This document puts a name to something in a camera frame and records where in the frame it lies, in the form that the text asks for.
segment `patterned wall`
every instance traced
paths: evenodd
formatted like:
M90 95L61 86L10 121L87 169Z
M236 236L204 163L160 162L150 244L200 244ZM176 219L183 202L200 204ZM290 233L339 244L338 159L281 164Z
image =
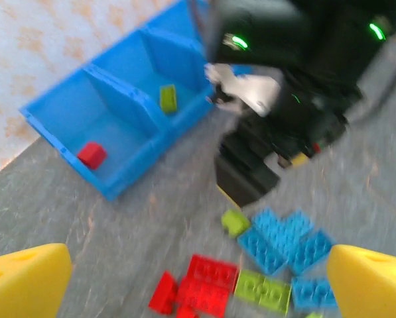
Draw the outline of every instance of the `patterned wall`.
M18 108L172 0L0 0L0 170L37 138Z

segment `yellow-green lego brick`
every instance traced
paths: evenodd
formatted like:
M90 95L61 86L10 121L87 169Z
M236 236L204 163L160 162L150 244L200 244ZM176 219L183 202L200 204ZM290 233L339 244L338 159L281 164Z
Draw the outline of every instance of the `yellow-green lego brick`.
M240 211L229 209L222 215L222 227L231 237L237 237L250 226L251 221Z
M250 270L241 270L237 278L234 296L258 304L261 295L257 288L264 282L264 276Z
M286 315L291 299L291 285L265 278L263 290L265 292L259 300L259 305Z
M241 270L234 296L286 315L291 299L291 285L270 280L257 272Z
M162 86L160 95L159 103L164 113L177 111L176 87L174 85Z
M323 318L321 313L311 313L310 315L306 316L305 318Z

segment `blue lego brick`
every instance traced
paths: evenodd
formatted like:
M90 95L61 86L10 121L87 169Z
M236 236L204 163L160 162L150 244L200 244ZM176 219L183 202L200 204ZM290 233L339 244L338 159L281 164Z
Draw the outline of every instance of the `blue lego brick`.
M205 100L212 93L205 63L183 0L20 112L75 171L112 200L212 108ZM245 66L234 70L236 74L251 72ZM164 85L176 88L178 111L169 115L159 107ZM107 152L97 170L89 170L76 157L91 141Z
M237 242L266 275L274 276L286 266L285 259L254 227L240 235Z
M279 219L269 208L254 216L252 222L263 237L285 258L289 257L300 238L314 227L302 211L295 211L286 219Z
M333 240L322 230L318 230L291 250L288 265L295 275L301 275L324 260L333 245Z
M292 297L295 309L337 309L335 296L327 278L292 279Z
M301 210L291 213L284 221L287 231L298 237L307 235L313 228L314 223Z

